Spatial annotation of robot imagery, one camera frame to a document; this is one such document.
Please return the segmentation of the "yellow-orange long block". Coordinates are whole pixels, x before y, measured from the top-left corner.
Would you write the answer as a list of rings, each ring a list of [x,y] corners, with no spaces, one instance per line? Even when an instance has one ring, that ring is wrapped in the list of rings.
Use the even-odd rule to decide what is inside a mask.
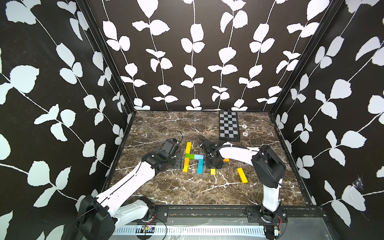
[[[190,161],[189,158],[185,158],[185,159],[184,159],[184,167],[183,167],[183,172],[184,172],[184,173],[187,173],[187,172],[188,172],[189,161]]]

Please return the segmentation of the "teal long block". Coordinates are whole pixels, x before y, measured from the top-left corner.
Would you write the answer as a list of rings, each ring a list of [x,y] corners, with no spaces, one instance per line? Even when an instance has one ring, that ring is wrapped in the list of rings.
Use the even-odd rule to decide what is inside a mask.
[[[204,167],[204,160],[200,159],[199,163],[198,163],[198,170],[197,170],[198,174],[202,174],[203,173],[203,167]]]

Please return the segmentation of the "light blue short block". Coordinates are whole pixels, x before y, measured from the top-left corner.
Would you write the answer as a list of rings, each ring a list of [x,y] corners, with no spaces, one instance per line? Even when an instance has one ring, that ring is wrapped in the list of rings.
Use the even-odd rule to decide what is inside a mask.
[[[194,160],[204,160],[203,155],[194,155]]]

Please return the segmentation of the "green short block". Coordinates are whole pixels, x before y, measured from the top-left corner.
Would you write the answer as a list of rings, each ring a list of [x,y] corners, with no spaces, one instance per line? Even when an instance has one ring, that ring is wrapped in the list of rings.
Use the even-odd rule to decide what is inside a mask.
[[[192,155],[192,154],[185,154],[185,158],[188,158],[188,159],[195,159],[195,155]]]

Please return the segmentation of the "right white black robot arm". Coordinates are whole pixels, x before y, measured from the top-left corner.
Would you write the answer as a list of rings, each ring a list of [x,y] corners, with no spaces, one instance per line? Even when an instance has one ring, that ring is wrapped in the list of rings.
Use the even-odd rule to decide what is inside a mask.
[[[264,209],[273,213],[280,206],[280,188],[286,173],[286,165],[268,145],[243,147],[232,143],[215,144],[209,140],[200,143],[206,156],[208,168],[221,169],[224,160],[236,160],[254,167],[259,181],[263,184]]]

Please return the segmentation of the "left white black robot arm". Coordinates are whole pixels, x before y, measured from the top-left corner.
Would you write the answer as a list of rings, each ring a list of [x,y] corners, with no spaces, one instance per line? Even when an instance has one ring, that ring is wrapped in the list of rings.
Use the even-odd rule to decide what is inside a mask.
[[[124,178],[106,191],[93,197],[86,196],[80,202],[76,229],[87,240],[108,240],[114,231],[128,223],[142,220],[153,222],[157,213],[155,204],[140,197],[129,205],[124,202],[146,182],[167,169],[181,170],[185,157],[151,152]]]

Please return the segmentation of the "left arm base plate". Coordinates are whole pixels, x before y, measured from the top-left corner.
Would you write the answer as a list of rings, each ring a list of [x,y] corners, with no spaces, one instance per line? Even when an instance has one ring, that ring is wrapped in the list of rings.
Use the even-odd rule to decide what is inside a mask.
[[[155,205],[154,207],[150,207],[145,214],[145,216],[141,219],[143,223],[160,223],[167,222],[168,219],[169,208]]]

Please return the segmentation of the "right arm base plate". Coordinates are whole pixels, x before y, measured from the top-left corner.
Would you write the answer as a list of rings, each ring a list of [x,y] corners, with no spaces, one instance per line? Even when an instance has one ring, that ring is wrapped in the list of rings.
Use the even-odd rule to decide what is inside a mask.
[[[288,221],[287,211],[282,206],[279,206],[275,212],[271,212],[263,206],[250,206],[246,207],[245,215],[249,223],[259,225],[277,225]]]

